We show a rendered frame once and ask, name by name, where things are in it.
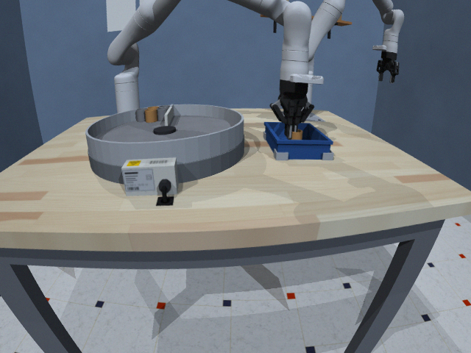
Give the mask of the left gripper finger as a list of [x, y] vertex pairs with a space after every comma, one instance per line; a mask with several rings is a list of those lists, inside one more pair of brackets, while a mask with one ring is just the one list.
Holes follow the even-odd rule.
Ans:
[[[399, 62], [393, 62], [393, 66], [394, 66], [393, 69], [390, 69], [390, 66], [388, 63], [386, 63], [386, 66], [391, 74], [390, 83], [394, 84], [395, 76], [399, 74]], [[396, 69], [397, 69], [397, 72], [396, 72]]]
[[[384, 65], [385, 63], [382, 63], [382, 60], [378, 60], [377, 72], [379, 73], [379, 77], [378, 77], [379, 81], [383, 81], [383, 73], [384, 71], [386, 71], [383, 69]], [[380, 67], [380, 70], [379, 70], [379, 67]]]

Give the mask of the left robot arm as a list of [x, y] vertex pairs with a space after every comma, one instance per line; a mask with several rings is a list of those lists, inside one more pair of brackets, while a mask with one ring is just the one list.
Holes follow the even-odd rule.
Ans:
[[[314, 75], [314, 54], [323, 37], [332, 29], [344, 11], [346, 0], [324, 0], [317, 10], [311, 24], [309, 38], [308, 67], [309, 75]], [[398, 35], [404, 21], [402, 10], [392, 10], [391, 0], [372, 0], [380, 12], [382, 22], [393, 24], [390, 29], [384, 31], [383, 46], [373, 46], [372, 50], [397, 53]], [[311, 104], [313, 84], [308, 83], [307, 98]]]

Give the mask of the blue open-top crate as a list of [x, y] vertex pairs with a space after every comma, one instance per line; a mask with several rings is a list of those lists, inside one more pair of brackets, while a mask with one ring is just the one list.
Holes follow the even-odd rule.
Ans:
[[333, 145], [330, 138], [310, 123], [298, 125], [302, 140], [289, 140], [284, 135], [285, 124], [282, 122], [264, 122], [264, 126], [266, 141], [273, 153], [274, 149], [288, 152], [288, 160], [322, 160], [323, 153], [330, 153], [330, 145]]

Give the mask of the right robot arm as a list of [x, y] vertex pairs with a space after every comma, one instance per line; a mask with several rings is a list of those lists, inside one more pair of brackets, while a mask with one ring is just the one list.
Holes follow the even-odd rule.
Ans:
[[[180, 1], [144, 0], [110, 44], [107, 51], [109, 63], [125, 65], [124, 70], [114, 77], [117, 113], [140, 109], [137, 42], [155, 32]], [[309, 75], [308, 56], [312, 14], [307, 4], [301, 1], [290, 3], [286, 0], [228, 1], [265, 15], [283, 26], [281, 80], [324, 84], [323, 76]]]

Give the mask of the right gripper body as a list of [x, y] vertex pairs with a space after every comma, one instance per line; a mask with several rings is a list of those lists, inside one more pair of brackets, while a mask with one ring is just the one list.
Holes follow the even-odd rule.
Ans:
[[289, 101], [294, 101], [294, 112], [296, 113], [297, 102], [299, 100], [303, 102], [302, 109], [307, 103], [307, 92], [308, 83], [290, 82], [280, 79], [280, 95], [278, 97], [278, 100], [280, 100], [281, 106], [286, 112], [288, 112]]

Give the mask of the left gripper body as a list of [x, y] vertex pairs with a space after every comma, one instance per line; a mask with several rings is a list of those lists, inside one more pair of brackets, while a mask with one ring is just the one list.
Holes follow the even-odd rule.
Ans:
[[[381, 58], [383, 58], [382, 63], [388, 63], [390, 66], [390, 69], [393, 69], [394, 67], [393, 62], [397, 59], [397, 53], [382, 51]], [[388, 71], [386, 64], [384, 65], [383, 69]]]

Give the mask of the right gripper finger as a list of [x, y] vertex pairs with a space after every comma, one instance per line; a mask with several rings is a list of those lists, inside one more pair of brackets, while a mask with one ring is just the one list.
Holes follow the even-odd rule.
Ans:
[[274, 104], [271, 103], [270, 107], [272, 108], [272, 111], [276, 115], [278, 121], [285, 124], [284, 134], [289, 139], [291, 138], [291, 135], [292, 135], [292, 117], [294, 116], [294, 101], [292, 100], [289, 101], [288, 113], [286, 111], [283, 111], [284, 115], [280, 111], [281, 109], [280, 105], [281, 105], [280, 100], [277, 100]]
[[301, 100], [297, 102], [297, 112], [294, 112], [294, 116], [292, 118], [292, 132], [297, 132], [298, 124], [304, 123], [314, 108], [314, 105], [307, 101], [302, 110], [302, 104], [303, 102]]

